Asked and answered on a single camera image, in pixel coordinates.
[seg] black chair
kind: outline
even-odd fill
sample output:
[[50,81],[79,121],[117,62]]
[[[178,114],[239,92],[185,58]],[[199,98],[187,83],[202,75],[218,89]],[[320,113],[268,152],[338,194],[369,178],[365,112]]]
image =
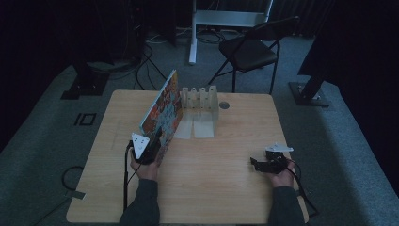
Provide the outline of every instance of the black chair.
[[[224,40],[219,43],[219,51],[226,58],[226,61],[208,84],[211,85],[215,78],[232,72],[232,92],[235,92],[235,76],[237,71],[246,73],[274,63],[269,91],[269,94],[272,94],[276,68],[279,62],[279,42],[284,37],[293,35],[298,22],[298,17],[292,17],[281,21],[258,24],[250,28],[243,37]],[[273,42],[267,46],[262,40]],[[276,53],[272,50],[275,46],[277,46]],[[232,71],[220,73],[228,62],[232,65]]]

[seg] chair leg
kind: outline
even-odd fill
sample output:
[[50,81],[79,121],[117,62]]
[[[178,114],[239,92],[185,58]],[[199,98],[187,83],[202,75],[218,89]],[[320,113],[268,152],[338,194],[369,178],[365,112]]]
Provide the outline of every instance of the chair leg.
[[222,74],[220,74],[220,72],[224,69],[224,67],[226,66],[227,63],[229,63],[229,61],[226,59],[226,61],[223,63],[223,65],[219,68],[219,70],[217,70],[215,75],[212,77],[211,81],[208,82],[208,85],[211,85],[211,83],[215,80],[215,78],[222,75]]
[[272,91],[273,91],[274,80],[275,80],[275,77],[276,77],[277,63],[278,63],[278,62],[276,61],[276,62],[275,62],[275,65],[274,65],[274,68],[273,68],[273,76],[272,76],[272,82],[271,82],[271,84],[270,84],[269,95],[271,95],[271,94],[272,94]]
[[235,75],[237,73],[237,70],[234,68],[232,70],[232,93],[235,93]]

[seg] person's arm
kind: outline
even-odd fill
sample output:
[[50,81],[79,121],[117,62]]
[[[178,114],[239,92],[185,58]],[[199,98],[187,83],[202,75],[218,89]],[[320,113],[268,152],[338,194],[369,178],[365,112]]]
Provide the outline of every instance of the person's arm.
[[157,161],[140,166],[132,157],[130,166],[139,178],[136,196],[120,217],[123,226],[152,226],[158,225],[160,212],[158,206],[158,165]]
[[140,179],[135,200],[120,217],[120,225],[149,226],[159,224],[158,183]]
[[293,189],[294,177],[287,169],[279,174],[266,173],[272,182],[273,202],[267,226],[302,226],[305,225],[302,209]]
[[292,187],[273,188],[273,204],[267,226],[305,225],[298,198]]

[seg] tripod base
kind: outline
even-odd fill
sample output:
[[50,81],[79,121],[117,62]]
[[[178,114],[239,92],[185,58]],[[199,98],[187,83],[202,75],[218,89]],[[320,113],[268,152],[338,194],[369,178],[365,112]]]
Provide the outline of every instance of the tripod base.
[[96,73],[95,79],[88,86],[81,86],[79,76],[76,76],[69,90],[64,91],[61,100],[78,100],[81,95],[84,96],[101,96],[103,95],[109,73]]
[[312,105],[312,106],[321,106],[321,107],[329,107],[330,102],[326,100],[323,93],[319,90],[316,95],[310,100],[304,99],[301,97],[301,91],[305,87],[305,83],[297,83],[290,82],[291,92],[293,93],[295,102],[297,105]]

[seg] hand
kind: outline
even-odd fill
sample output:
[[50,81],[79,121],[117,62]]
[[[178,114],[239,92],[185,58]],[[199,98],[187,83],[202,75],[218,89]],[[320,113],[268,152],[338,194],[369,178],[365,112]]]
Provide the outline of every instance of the hand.
[[[295,163],[292,161],[288,161],[288,169],[293,170],[295,166]],[[278,187],[278,186],[294,186],[294,176],[293,174],[285,169],[279,174],[275,173],[266,173],[266,176],[270,179],[272,186],[273,187]]]
[[130,162],[130,167],[136,171],[136,174],[139,179],[147,179],[147,180],[152,180],[152,181],[157,181],[158,177],[158,155],[155,157],[155,161],[153,161],[149,165],[141,165],[135,161],[133,158],[132,152],[130,152],[131,155],[131,162]]

